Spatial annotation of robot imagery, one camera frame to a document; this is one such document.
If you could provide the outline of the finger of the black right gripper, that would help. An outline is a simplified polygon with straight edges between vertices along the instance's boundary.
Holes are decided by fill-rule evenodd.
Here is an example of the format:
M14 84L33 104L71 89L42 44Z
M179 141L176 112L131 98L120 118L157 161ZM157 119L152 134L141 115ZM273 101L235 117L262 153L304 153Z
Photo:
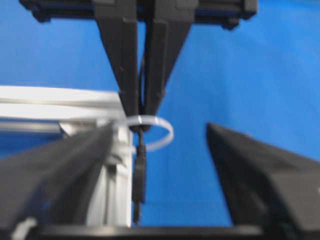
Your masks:
M127 117L139 114L137 2L95 0L94 17Z
M194 22L194 1L153 0L150 6L144 48L144 114L155 116Z

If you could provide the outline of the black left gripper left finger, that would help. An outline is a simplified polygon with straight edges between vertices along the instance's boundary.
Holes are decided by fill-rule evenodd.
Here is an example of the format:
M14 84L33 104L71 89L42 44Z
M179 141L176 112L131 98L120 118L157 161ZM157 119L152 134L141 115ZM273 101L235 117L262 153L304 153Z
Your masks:
M0 161L0 237L27 218L40 225L83 225L112 146L110 124Z

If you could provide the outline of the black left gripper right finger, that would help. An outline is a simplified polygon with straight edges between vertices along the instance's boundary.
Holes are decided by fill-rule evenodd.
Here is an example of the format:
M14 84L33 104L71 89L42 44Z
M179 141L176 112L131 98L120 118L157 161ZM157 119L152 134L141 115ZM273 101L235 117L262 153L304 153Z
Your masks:
M206 141L235 225L268 240L320 237L320 163L215 123Z

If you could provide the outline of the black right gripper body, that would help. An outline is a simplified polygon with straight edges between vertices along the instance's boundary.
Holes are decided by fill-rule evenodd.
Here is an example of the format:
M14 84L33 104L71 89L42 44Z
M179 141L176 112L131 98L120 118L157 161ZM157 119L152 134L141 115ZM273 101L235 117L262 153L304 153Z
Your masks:
M40 23L57 19L93 19L95 5L114 7L118 0L21 0L19 2ZM133 9L140 22L147 22L156 14L155 0L126 0L125 6ZM173 18L179 12L191 11L195 24L218 25L224 29L235 28L240 20L249 20L258 11L256 0L169 0L174 6Z

